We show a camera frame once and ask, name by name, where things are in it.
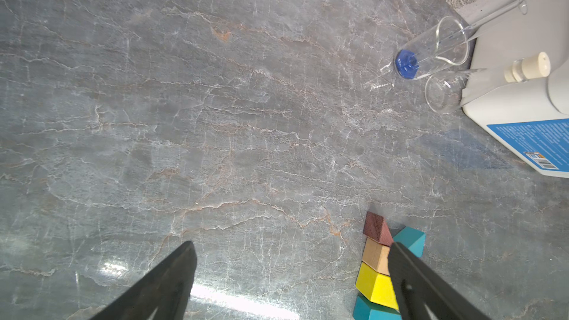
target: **brown wooden block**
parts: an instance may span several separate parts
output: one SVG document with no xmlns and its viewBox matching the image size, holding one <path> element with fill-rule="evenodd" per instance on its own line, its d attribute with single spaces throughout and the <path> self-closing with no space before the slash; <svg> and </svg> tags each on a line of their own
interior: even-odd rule
<svg viewBox="0 0 569 320">
<path fill-rule="evenodd" d="M 393 244 L 393 238 L 385 219 L 371 211 L 368 211 L 365 216 L 364 235 L 382 245 L 391 247 L 391 244 Z"/>
<path fill-rule="evenodd" d="M 377 273 L 389 275 L 388 254 L 391 248 L 367 238 L 361 260 Z"/>
</svg>

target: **gray marble countertop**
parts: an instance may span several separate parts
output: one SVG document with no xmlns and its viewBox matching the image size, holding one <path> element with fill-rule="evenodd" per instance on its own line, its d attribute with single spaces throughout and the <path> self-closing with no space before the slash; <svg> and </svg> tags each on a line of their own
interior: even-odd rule
<svg viewBox="0 0 569 320">
<path fill-rule="evenodd" d="M 368 209 L 493 319 L 567 318 L 569 183 L 391 68 L 443 0 L 0 0 L 0 317 L 183 240 L 188 319 L 349 319 Z"/>
</svg>

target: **natural wood block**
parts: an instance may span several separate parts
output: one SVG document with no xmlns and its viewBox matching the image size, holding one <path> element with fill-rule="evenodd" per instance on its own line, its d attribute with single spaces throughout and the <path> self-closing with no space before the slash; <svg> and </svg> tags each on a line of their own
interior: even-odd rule
<svg viewBox="0 0 569 320">
<path fill-rule="evenodd" d="M 377 273 L 363 262 L 359 267 L 356 288 L 370 302 L 399 310 L 391 278 L 385 274 Z"/>
<path fill-rule="evenodd" d="M 391 246 L 393 238 L 389 232 L 388 224 L 381 215 L 368 211 L 365 216 L 364 235 L 372 238 L 382 245 Z"/>
<path fill-rule="evenodd" d="M 389 275 L 388 269 L 388 254 L 391 248 L 386 245 L 381 245 L 371 238 L 367 238 L 364 247 L 364 255 L 361 260 L 374 271 Z"/>
</svg>

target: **yellow block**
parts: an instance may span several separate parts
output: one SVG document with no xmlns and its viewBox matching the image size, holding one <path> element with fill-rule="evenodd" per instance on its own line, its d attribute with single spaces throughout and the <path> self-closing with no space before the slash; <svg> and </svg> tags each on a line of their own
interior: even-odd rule
<svg viewBox="0 0 569 320">
<path fill-rule="evenodd" d="M 373 303 L 388 306 L 399 310 L 391 278 L 381 273 L 377 273 L 366 263 L 361 263 L 357 276 L 356 288 Z"/>
</svg>

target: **barcode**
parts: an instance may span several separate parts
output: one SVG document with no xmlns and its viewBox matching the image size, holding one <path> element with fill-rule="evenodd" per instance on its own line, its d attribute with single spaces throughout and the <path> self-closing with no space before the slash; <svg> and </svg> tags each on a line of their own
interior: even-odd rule
<svg viewBox="0 0 569 320">
<path fill-rule="evenodd" d="M 555 167 L 548 159 L 533 159 L 541 168 L 545 169 L 559 169 Z"/>
</svg>

